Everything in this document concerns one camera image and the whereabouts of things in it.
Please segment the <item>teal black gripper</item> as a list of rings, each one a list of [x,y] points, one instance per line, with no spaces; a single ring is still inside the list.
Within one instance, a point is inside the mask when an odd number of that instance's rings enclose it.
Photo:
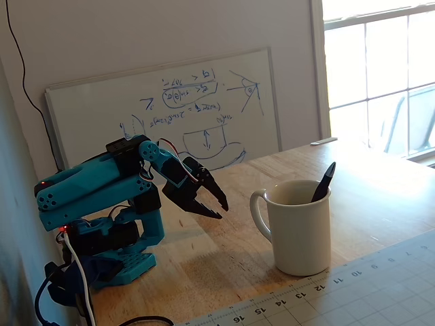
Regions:
[[[225,193],[215,182],[211,172],[194,158],[188,156],[180,162],[169,151],[160,150],[158,159],[154,161],[154,168],[157,168],[159,174],[167,180],[162,189],[163,194],[183,211],[213,219],[222,219],[219,213],[208,209],[195,199],[198,189],[196,184],[207,189],[218,200],[221,207],[225,211],[228,210]],[[191,180],[184,168],[196,179],[195,182]]]

